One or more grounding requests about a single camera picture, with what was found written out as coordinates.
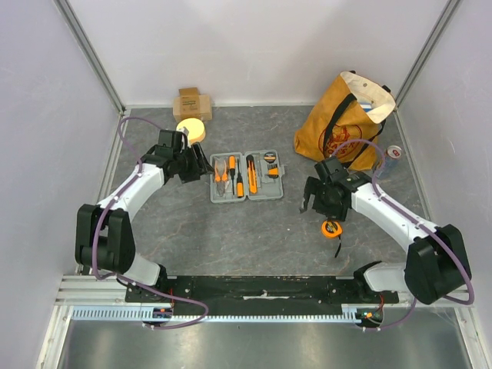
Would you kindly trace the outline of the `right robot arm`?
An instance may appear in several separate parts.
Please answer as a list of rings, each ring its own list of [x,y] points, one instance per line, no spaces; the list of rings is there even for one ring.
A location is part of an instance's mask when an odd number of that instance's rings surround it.
[[[438,226],[406,209],[388,196],[364,172],[350,173],[336,157],[318,162],[316,177],[304,186],[301,212],[312,208],[322,214],[321,227],[328,238],[340,238],[341,222],[349,211],[362,214],[388,234],[406,254],[403,263],[375,261],[359,269],[352,283],[353,296],[370,302],[382,291],[408,292],[422,304],[466,287],[465,304],[474,302],[471,270],[464,239],[452,224]]]

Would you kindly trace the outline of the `orange handled pliers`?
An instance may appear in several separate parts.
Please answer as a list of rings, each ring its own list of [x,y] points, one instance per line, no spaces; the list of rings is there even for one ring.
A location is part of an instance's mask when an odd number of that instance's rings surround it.
[[[217,195],[224,197],[228,187],[228,163],[224,157],[214,160],[214,183]]]

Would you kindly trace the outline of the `orange tape measure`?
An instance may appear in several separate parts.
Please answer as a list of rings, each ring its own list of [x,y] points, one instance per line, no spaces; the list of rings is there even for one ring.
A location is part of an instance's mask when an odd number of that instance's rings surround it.
[[[337,250],[335,251],[334,254],[334,257],[337,258],[338,255],[340,254],[341,245],[342,245],[341,235],[343,234],[343,228],[341,227],[341,224],[337,221],[326,220],[323,222],[321,226],[321,232],[323,236],[325,236],[328,239],[338,240]]]

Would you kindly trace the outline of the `orange utility knife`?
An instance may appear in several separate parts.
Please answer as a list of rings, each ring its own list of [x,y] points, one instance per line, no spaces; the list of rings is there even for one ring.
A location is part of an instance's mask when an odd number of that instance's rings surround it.
[[[248,155],[246,157],[246,161],[247,161],[247,166],[248,166],[249,191],[251,194],[257,194],[258,193],[258,183],[257,183],[256,168],[255,168],[253,155]]]

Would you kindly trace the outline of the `grey plastic tool case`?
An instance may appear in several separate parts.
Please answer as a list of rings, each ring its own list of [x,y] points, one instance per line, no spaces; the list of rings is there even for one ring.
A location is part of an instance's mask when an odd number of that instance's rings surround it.
[[[278,178],[269,178],[268,177],[268,165],[264,160],[264,154],[266,152],[273,151],[277,155],[276,162],[272,164],[277,164],[279,167],[280,176]],[[224,197],[219,197],[216,191],[216,185],[214,183],[214,160],[216,158],[226,158],[228,163],[228,158],[234,155],[236,157],[236,161],[240,161],[241,166],[241,174],[244,182],[244,197],[238,198],[236,194],[236,181],[237,181],[237,169],[236,175],[234,178],[234,186],[235,186],[235,195],[231,193],[231,177],[228,169],[228,187]],[[248,166],[246,157],[248,155],[253,155],[254,163],[256,168],[256,176],[258,183],[258,193],[251,194],[249,191],[248,184]],[[239,203],[246,200],[252,201],[266,201],[266,200],[278,200],[284,196],[284,189],[282,178],[284,176],[284,166],[280,163],[280,157],[277,151],[274,149],[269,150],[256,150],[256,151],[246,151],[245,153],[240,152],[226,152],[219,154],[212,154],[210,156],[211,166],[213,168],[213,172],[210,175],[211,184],[210,184],[210,200],[214,204],[227,204],[227,203]]]

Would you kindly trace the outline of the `orange screwdriver thick shaft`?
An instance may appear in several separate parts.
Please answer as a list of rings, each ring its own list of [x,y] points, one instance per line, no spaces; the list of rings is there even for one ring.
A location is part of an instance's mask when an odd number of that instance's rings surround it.
[[[236,168],[237,168],[237,181],[236,181],[236,194],[238,198],[243,198],[244,197],[244,182],[241,174],[241,166],[240,166],[240,161],[236,161]]]

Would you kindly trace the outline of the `orange screwdriver thin shaft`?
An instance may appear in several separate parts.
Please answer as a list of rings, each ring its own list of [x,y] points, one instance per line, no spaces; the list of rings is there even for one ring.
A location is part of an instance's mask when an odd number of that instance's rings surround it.
[[[234,178],[236,175],[236,157],[234,155],[228,158],[228,169],[231,177],[231,193],[235,195]]]

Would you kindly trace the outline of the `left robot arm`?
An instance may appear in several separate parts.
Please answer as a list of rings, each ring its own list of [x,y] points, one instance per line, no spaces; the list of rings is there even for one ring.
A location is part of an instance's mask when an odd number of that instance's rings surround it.
[[[198,142],[189,143],[183,131],[161,130],[158,143],[138,158],[134,171],[108,197],[78,209],[75,260],[91,268],[143,285],[151,301],[163,301],[169,292],[164,266],[142,257],[136,250],[132,221],[147,200],[173,177],[181,183],[212,173]]]

